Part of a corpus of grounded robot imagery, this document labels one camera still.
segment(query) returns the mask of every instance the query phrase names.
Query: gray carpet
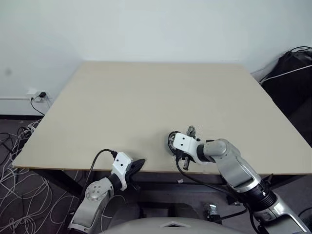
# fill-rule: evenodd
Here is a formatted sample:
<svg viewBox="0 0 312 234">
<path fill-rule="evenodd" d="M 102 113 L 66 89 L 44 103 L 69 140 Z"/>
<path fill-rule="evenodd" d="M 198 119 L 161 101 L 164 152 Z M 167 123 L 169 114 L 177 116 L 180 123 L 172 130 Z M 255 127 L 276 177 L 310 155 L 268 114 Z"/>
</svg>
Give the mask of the gray carpet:
<svg viewBox="0 0 312 234">
<path fill-rule="evenodd" d="M 16 134 L 17 129 L 20 126 L 27 126 L 32 121 L 21 121 L 21 120 L 0 120 L 0 132 L 9 132 Z M 0 162 L 6 157 L 7 150 L 0 146 Z M 76 171 L 67 171 L 66 172 L 71 177 L 74 177 L 76 175 Z M 26 176 L 29 176 L 30 174 L 33 174 L 33 172 L 28 172 L 23 175 L 18 176 L 17 182 L 23 180 Z M 140 181 L 151 181 L 151 180 L 159 180 L 159 181 L 168 181 L 168 180 L 176 180 L 183 178 L 179 174 L 151 174 L 151 173 L 140 173 L 135 177 L 135 179 L 138 179 Z M 203 178 L 206 181 L 217 181 L 218 178 L 215 176 L 210 175 L 203 175 L 201 178 Z M 78 176 L 76 180 L 79 180 L 80 184 L 84 183 L 85 178 L 83 177 L 82 172 L 78 172 Z M 27 197 L 28 191 L 31 191 L 32 189 L 40 186 L 43 183 L 42 179 L 38 175 L 32 175 L 29 178 L 25 180 L 25 183 L 21 183 L 15 188 L 15 193 L 19 196 L 22 196 L 24 194 L 24 197 Z M 13 186 L 13 178 L 10 180 L 7 180 L 4 182 L 4 184 L 11 188 Z M 45 200 L 46 195 L 48 194 L 46 203 L 44 204 L 41 211 L 44 211 L 46 208 L 46 211 L 42 214 L 39 214 L 34 217 L 34 222 L 36 224 L 36 230 L 40 225 L 42 224 L 41 228 L 37 231 L 38 234 L 55 234 L 59 230 L 59 227 L 61 224 L 54 224 L 50 220 L 50 216 L 48 216 L 49 211 L 51 210 L 53 204 L 60 198 L 61 195 L 64 194 L 64 191 L 52 183 L 49 183 L 49 186 L 51 188 L 51 191 L 53 193 L 51 205 L 48 206 L 49 201 L 51 199 L 50 194 L 48 194 L 48 190 L 45 189 L 42 193 L 40 193 L 38 196 L 34 197 L 34 199 L 31 201 L 31 199 L 16 199 L 13 201 L 8 207 L 4 210 L 3 208 L 14 198 L 16 198 L 16 195 L 10 195 L 5 199 L 5 201 L 0 206 L 0 213 L 3 212 L 0 216 L 0 227 L 3 227 L 7 225 L 10 220 L 13 222 L 12 218 L 14 220 L 18 220 L 19 218 L 25 216 L 27 214 L 29 203 L 32 202 L 29 210 L 29 214 L 34 213 L 40 209 L 40 207 L 43 204 L 43 201 Z M 275 190 L 287 203 L 288 205 L 297 213 L 299 213 L 301 210 L 311 207 L 312 206 L 312 175 L 307 175 L 299 180 L 296 180 L 292 183 L 289 183 L 283 187 L 280 187 Z M 3 186 L 0 186 L 0 197 L 3 197 L 8 190 L 4 188 Z M 171 189 L 166 189 L 162 191 L 157 190 L 147 190 L 147 191 L 141 191 L 140 193 L 137 193 L 133 189 L 128 189 L 127 191 L 120 192 L 118 194 L 121 194 L 125 197 L 126 202 L 182 202 L 187 203 L 195 208 L 195 210 L 198 212 L 199 216 L 201 218 L 205 218 L 205 212 L 207 211 L 208 205 L 210 203 L 217 204 L 218 205 L 218 211 L 223 215 L 232 214 L 234 212 L 240 211 L 243 209 L 241 206 L 229 206 L 227 205 L 225 201 L 225 196 L 216 193 L 216 192 L 204 192 L 203 188 L 199 189 L 191 189 L 191 190 L 184 190 L 184 189 L 177 189 L 172 191 Z M 52 220 L 54 222 L 61 223 L 66 214 L 69 210 L 69 205 L 71 202 L 72 197 L 70 194 L 65 194 L 65 199 L 61 200 L 60 203 L 58 203 L 51 213 Z M 123 204 L 123 199 L 120 197 L 116 197 L 112 200 L 110 205 L 106 208 L 104 215 L 106 216 L 113 216 L 116 210 Z M 156 216 L 166 216 L 167 210 L 166 209 L 144 209 L 144 213 L 146 217 L 156 217 Z M 309 218 L 312 215 L 312 210 L 309 210 L 305 212 L 302 215 L 302 218 L 304 220 L 309 221 Z M 103 218 L 103 227 L 107 227 L 109 224 L 110 219 L 109 218 Z M 227 220 L 224 220 L 223 224 L 228 227 L 235 228 L 237 230 L 241 230 L 245 233 L 255 233 L 250 225 L 249 216 L 248 214 L 244 214 L 238 217 L 230 218 Z M 25 225 L 20 224 L 18 227 L 16 227 L 15 231 L 17 234 L 23 234 L 25 233 Z M 11 228 L 7 228 L 3 230 L 0 233 L 9 234 L 13 233 Z"/>
</svg>

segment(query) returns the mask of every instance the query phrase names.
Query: power outlet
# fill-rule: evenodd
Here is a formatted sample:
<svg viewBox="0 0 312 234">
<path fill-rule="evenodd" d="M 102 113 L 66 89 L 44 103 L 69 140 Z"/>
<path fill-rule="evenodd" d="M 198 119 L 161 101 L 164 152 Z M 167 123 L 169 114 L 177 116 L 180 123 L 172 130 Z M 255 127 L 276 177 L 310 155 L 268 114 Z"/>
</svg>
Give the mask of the power outlet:
<svg viewBox="0 0 312 234">
<path fill-rule="evenodd" d="M 39 97 L 40 93 L 41 92 L 45 92 L 47 95 L 44 97 L 44 98 L 41 98 Z M 34 102 L 41 102 L 43 100 L 47 100 L 48 98 L 51 98 L 51 95 L 49 94 L 48 91 L 45 91 L 45 90 L 40 90 L 40 91 L 37 91 L 37 90 L 34 90 L 34 89 L 31 89 L 28 91 L 28 93 L 26 94 L 26 97 L 30 100 L 31 98 L 33 98 Z"/>
</svg>

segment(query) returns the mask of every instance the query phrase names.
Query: white wall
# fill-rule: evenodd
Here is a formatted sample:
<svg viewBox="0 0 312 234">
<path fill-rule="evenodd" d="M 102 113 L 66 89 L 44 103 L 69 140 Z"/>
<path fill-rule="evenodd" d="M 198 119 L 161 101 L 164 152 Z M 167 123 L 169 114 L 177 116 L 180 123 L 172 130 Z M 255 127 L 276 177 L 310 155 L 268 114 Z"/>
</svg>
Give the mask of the white wall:
<svg viewBox="0 0 312 234">
<path fill-rule="evenodd" d="M 56 98 L 89 59 L 258 70 L 311 45 L 311 9 L 311 0 L 1 0 L 0 98 L 30 88 Z M 37 113 L 29 101 L 0 100 L 0 114 Z"/>
</svg>

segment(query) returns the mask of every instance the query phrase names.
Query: beige tabletop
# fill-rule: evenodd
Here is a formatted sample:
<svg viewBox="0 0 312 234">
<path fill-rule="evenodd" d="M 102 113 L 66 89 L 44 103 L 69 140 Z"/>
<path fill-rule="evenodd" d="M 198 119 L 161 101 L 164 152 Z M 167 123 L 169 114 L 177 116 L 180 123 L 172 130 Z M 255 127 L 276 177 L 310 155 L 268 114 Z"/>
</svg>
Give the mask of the beige tabletop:
<svg viewBox="0 0 312 234">
<path fill-rule="evenodd" d="M 260 174 L 309 174 L 312 150 L 251 75 L 236 64 L 85 62 L 31 136 L 15 167 L 88 170 L 109 148 L 177 171 L 168 134 L 225 138 Z M 110 170 L 101 155 L 95 169 Z M 189 172 L 215 174 L 215 164 Z"/>
</svg>

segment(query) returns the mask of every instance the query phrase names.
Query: white cable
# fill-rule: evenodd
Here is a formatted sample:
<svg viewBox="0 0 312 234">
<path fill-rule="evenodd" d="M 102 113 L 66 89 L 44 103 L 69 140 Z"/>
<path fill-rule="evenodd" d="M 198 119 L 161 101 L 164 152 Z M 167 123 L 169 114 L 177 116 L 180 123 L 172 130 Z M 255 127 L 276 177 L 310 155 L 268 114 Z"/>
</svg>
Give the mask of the white cable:
<svg viewBox="0 0 312 234">
<path fill-rule="evenodd" d="M 69 213 L 70 208 L 72 207 L 72 204 L 73 204 L 74 198 L 77 198 L 77 197 L 72 196 L 72 200 L 71 200 L 71 203 L 70 203 L 70 205 L 69 205 L 69 207 L 68 207 L 68 210 L 67 210 L 67 212 L 66 212 L 66 216 L 65 216 L 65 218 L 63 219 L 63 221 L 60 223 L 60 226 L 59 226 L 58 231 L 57 231 L 57 233 L 56 233 L 56 234 L 58 234 L 58 233 L 59 233 L 59 231 L 60 231 L 60 229 L 61 229 L 61 227 L 62 227 L 63 223 L 65 222 L 66 217 L 67 217 L 67 214 Z"/>
<path fill-rule="evenodd" d="M 36 229 L 36 230 L 34 231 L 33 234 L 36 234 L 36 233 L 40 230 L 40 228 L 41 228 L 41 227 L 43 226 L 43 224 L 45 223 L 46 219 L 49 217 L 50 212 L 52 212 L 52 210 L 53 210 L 54 207 L 59 203 L 60 200 L 62 200 L 63 198 L 65 198 L 64 195 L 65 195 L 66 193 L 67 193 L 67 192 L 64 192 L 64 193 L 59 197 L 59 199 L 54 203 L 54 205 L 52 206 L 52 208 L 51 208 L 50 211 L 48 212 L 47 216 L 45 217 L 45 219 L 44 219 L 43 222 L 41 223 L 41 225 L 38 227 L 38 229 Z"/>
<path fill-rule="evenodd" d="M 78 175 L 78 171 L 76 172 L 76 175 L 75 175 L 75 177 L 74 177 L 74 180 L 77 178 L 77 175 Z M 72 200 L 71 200 L 71 202 L 70 202 L 70 205 L 69 205 L 69 208 L 68 208 L 68 211 L 67 211 L 66 215 L 68 214 L 70 208 L 72 207 L 72 204 L 73 204 L 73 201 L 74 201 L 74 198 L 75 198 L 75 196 L 71 196 L 71 197 L 72 197 Z M 52 212 L 53 212 L 53 209 L 51 209 L 51 212 L 50 212 L 50 220 L 51 220 L 52 223 L 54 223 L 54 224 L 61 224 L 61 223 L 64 222 L 66 216 L 65 216 L 65 218 L 64 218 L 64 220 L 63 220 L 62 222 L 54 222 L 53 219 L 52 219 Z"/>
<path fill-rule="evenodd" d="M 105 211 L 106 207 L 108 206 L 108 204 L 110 203 L 110 201 L 111 201 L 114 197 L 121 197 L 121 198 L 123 199 L 124 204 L 126 204 L 126 199 L 125 199 L 122 195 L 115 195 L 115 196 L 113 196 L 113 197 L 108 201 L 108 203 L 107 203 L 106 206 L 104 207 L 104 209 L 103 209 L 103 211 L 102 211 L 102 214 L 101 214 L 101 221 L 100 221 L 100 224 L 101 224 L 101 232 L 103 232 L 103 225 L 102 225 L 102 219 L 103 219 L 103 217 L 104 217 L 104 218 L 113 218 L 113 217 L 109 217 L 109 216 L 106 216 L 106 215 L 103 215 L 103 214 L 104 214 L 104 211 Z"/>
<path fill-rule="evenodd" d="M 28 128 L 25 128 L 25 130 L 24 130 L 23 132 L 24 132 L 24 133 L 27 133 L 27 132 L 33 133 L 33 131 L 35 130 L 35 128 L 34 128 L 33 126 L 34 126 L 36 123 L 39 123 L 39 120 L 36 121 L 36 122 L 31 123 L 30 126 L 29 126 Z M 24 227 L 25 227 L 25 232 L 24 232 L 24 233 L 25 233 L 25 234 L 34 234 L 34 232 L 36 231 L 36 224 L 35 224 L 35 222 L 34 222 L 34 220 L 33 220 L 32 217 L 44 213 L 44 212 L 50 207 L 50 205 L 51 205 L 51 203 L 52 203 L 52 199 L 53 199 L 53 193 L 52 193 L 52 190 L 51 190 L 50 187 L 49 187 L 48 181 L 47 181 L 46 179 L 44 179 L 44 178 L 42 178 L 43 184 L 41 184 L 40 186 L 38 186 L 37 188 L 35 188 L 35 189 L 33 189 L 33 190 L 29 191 L 29 192 L 24 193 L 24 195 L 26 195 L 26 194 L 30 194 L 30 193 L 32 193 L 33 191 L 35 191 L 35 193 L 34 193 L 32 196 L 29 196 L 29 197 L 21 197 L 21 196 L 19 196 L 17 193 L 15 193 L 15 188 L 16 188 L 16 186 L 17 186 L 18 184 L 24 182 L 27 178 L 29 178 L 29 177 L 31 177 L 31 176 L 33 176 L 33 175 L 36 175 L 36 174 L 27 175 L 27 176 L 26 176 L 23 180 L 21 180 L 19 183 L 16 183 L 16 176 L 17 176 L 17 175 L 26 174 L 26 173 L 29 172 L 29 170 L 26 170 L 26 171 L 24 172 L 25 169 L 22 169 L 19 173 L 16 173 L 17 168 L 13 168 L 11 162 L 13 161 L 13 157 L 14 157 L 15 155 L 17 155 L 17 154 L 21 151 L 21 149 L 19 149 L 20 141 L 23 140 L 23 139 L 28 139 L 28 138 L 22 138 L 22 137 L 21 137 L 21 134 L 20 134 L 19 136 L 17 136 L 17 135 L 14 135 L 14 136 L 16 136 L 17 139 L 16 139 L 16 141 L 15 141 L 15 143 L 14 143 L 14 146 L 13 146 L 13 148 L 12 148 L 12 151 L 14 151 L 15 149 L 17 149 L 17 150 L 16 150 L 15 153 L 9 154 L 9 159 L 5 162 L 5 164 L 4 164 L 4 166 L 3 166 L 3 171 L 2 171 L 2 174 L 1 174 L 1 178 L 0 178 L 0 183 L 1 183 L 1 185 L 2 185 L 3 187 L 5 187 L 5 188 L 8 190 L 8 192 L 6 193 L 6 195 L 5 195 L 4 197 L 1 197 L 1 198 L 0 198 L 0 199 L 2 200 L 1 203 L 0 203 L 0 207 L 2 206 L 3 202 L 5 201 L 5 199 L 6 199 L 8 196 L 10 196 L 10 195 L 13 194 L 13 195 L 16 196 L 16 198 L 13 199 L 12 201 L 10 201 L 10 202 L 4 207 L 4 209 L 2 209 L 2 211 L 1 211 L 1 213 L 0 213 L 0 217 L 2 216 L 4 210 L 5 210 L 12 202 L 14 202 L 15 200 L 17 200 L 17 199 L 19 199 L 19 198 L 20 198 L 20 199 L 31 199 L 31 200 L 30 200 L 30 203 L 29 203 L 29 205 L 28 205 L 28 209 L 27 209 L 27 214 L 26 214 L 26 216 L 24 216 L 24 217 L 22 217 L 22 218 L 20 218 L 20 219 L 18 219 L 18 220 L 14 220 L 13 218 L 10 218 L 10 219 L 9 219 L 9 224 L 8 224 L 8 225 L 3 226 L 3 227 L 0 227 L 0 228 L 1 228 L 0 233 L 1 233 L 3 230 L 7 229 L 8 227 L 11 229 L 12 233 L 16 233 L 16 232 L 15 232 L 15 229 L 16 229 L 19 225 L 24 225 Z M 4 182 L 5 182 L 5 181 L 8 181 L 8 179 L 11 179 L 12 177 L 13 177 L 13 186 L 12 186 L 12 188 L 8 188 L 6 185 L 4 185 Z M 40 207 L 37 211 L 35 211 L 35 212 L 33 212 L 33 213 L 30 213 L 30 207 L 31 207 L 31 205 L 32 205 L 33 199 L 34 199 L 36 196 L 38 196 L 39 194 L 41 194 L 45 189 L 47 189 L 47 194 L 46 194 L 46 196 L 45 196 L 45 199 L 44 199 L 44 201 L 43 201 L 41 207 Z M 44 209 L 43 207 L 44 207 L 44 205 L 46 204 L 46 201 L 47 201 L 49 195 L 51 195 L 51 199 L 50 199 L 50 201 L 49 201 L 48 206 Z"/>
<path fill-rule="evenodd" d="M 310 50 L 310 49 L 311 49 L 311 48 L 308 48 L 308 47 L 305 47 L 305 46 L 301 46 L 301 48 L 306 48 L 306 50 Z M 262 68 L 260 68 L 260 69 L 258 69 L 258 70 L 252 71 L 252 72 L 250 72 L 250 74 L 253 75 L 253 74 L 257 73 L 257 72 L 260 72 L 260 71 L 266 69 L 269 65 L 271 65 L 272 63 L 274 63 L 274 62 L 276 62 L 277 60 L 279 60 L 279 59 L 280 59 L 282 56 L 284 56 L 287 52 L 289 52 L 289 50 L 284 51 L 284 52 L 281 53 L 279 56 L 277 56 L 274 60 L 272 60 L 271 62 L 269 62 L 268 64 L 266 64 L 264 67 L 262 67 Z"/>
<path fill-rule="evenodd" d="M 37 121 L 35 121 L 35 122 L 32 122 L 32 123 L 30 123 L 30 124 L 28 125 L 28 128 L 30 129 L 30 131 L 31 131 L 32 133 L 34 133 L 36 127 L 38 126 L 38 125 L 37 125 L 36 127 L 34 127 L 34 125 L 35 125 L 35 124 L 39 124 L 40 121 L 41 121 L 41 119 L 39 119 L 39 120 L 37 120 Z"/>
<path fill-rule="evenodd" d="M 277 78 L 277 77 L 281 77 L 281 76 L 284 76 L 284 75 L 287 75 L 289 73 L 292 73 L 292 72 L 296 72 L 296 71 L 299 71 L 299 70 L 302 70 L 302 69 L 306 69 L 308 67 L 312 67 L 312 65 L 309 65 L 309 66 L 305 66 L 305 67 L 301 67 L 301 68 L 298 68 L 298 69 L 295 69 L 295 70 L 292 70 L 292 71 L 289 71 L 289 72 L 285 72 L 285 73 L 282 73 L 280 75 L 277 75 L 277 76 L 274 76 L 274 77 L 269 77 L 269 78 L 266 78 L 264 79 L 263 81 L 260 81 L 259 84 L 262 85 L 264 82 L 270 80 L 270 79 L 273 79 L 273 78 Z"/>
<path fill-rule="evenodd" d="M 54 221 L 53 218 L 52 218 L 52 214 L 53 214 L 53 209 L 55 208 L 55 206 L 56 206 L 61 200 L 63 200 L 64 198 L 68 198 L 68 197 L 71 197 L 71 198 L 72 198 L 72 201 L 71 201 L 71 203 L 70 203 L 70 207 L 71 207 L 72 202 L 73 202 L 73 200 L 74 200 L 74 198 L 75 198 L 75 196 L 72 196 L 72 195 L 64 196 L 64 197 L 60 198 L 56 203 L 54 203 L 54 207 L 51 209 L 51 212 L 50 212 L 50 220 L 51 220 L 52 223 L 54 223 L 54 224 L 61 224 L 61 223 L 63 223 L 64 220 L 61 221 L 61 222 L 56 222 L 56 221 Z"/>
</svg>

